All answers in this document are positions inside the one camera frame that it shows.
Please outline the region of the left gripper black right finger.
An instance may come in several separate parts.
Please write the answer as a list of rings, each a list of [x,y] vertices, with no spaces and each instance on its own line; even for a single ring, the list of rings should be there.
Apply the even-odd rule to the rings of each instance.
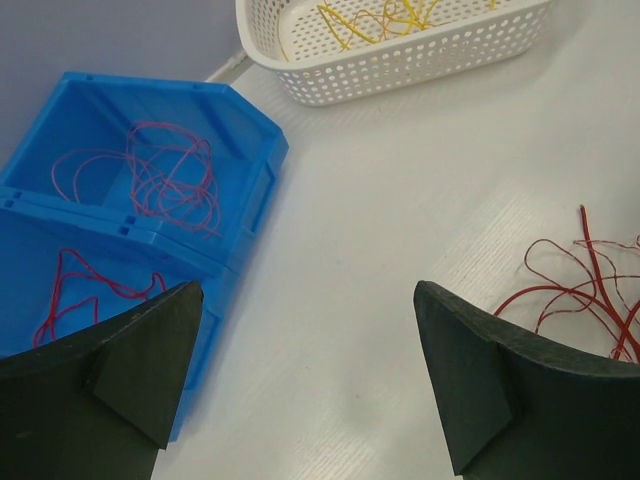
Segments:
[[[538,336],[421,281],[414,308],[465,479],[635,479],[639,368]]]

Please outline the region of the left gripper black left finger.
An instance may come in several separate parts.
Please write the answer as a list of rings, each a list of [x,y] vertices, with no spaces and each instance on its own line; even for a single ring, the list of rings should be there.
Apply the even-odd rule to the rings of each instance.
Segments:
[[[198,282],[1,362],[4,479],[148,479],[202,315]]]

